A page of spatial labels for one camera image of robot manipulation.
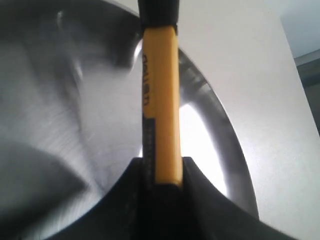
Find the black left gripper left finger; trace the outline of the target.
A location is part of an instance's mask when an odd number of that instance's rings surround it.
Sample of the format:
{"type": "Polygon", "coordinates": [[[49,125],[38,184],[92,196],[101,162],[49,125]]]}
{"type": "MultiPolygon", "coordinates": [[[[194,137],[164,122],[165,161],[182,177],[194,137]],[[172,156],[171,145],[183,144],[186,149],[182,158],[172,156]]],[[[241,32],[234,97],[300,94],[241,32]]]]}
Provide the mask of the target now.
{"type": "Polygon", "coordinates": [[[111,190],[85,215],[50,240],[154,240],[150,221],[141,212],[143,159],[131,160],[111,190]]]}

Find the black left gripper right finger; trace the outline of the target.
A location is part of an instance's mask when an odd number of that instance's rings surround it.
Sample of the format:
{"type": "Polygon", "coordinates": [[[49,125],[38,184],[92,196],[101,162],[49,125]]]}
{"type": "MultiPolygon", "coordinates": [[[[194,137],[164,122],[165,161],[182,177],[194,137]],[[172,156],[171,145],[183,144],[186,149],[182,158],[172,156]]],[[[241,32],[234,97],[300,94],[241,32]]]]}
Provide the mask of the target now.
{"type": "Polygon", "coordinates": [[[290,240],[225,197],[192,158],[183,158],[188,240],[290,240]]]}

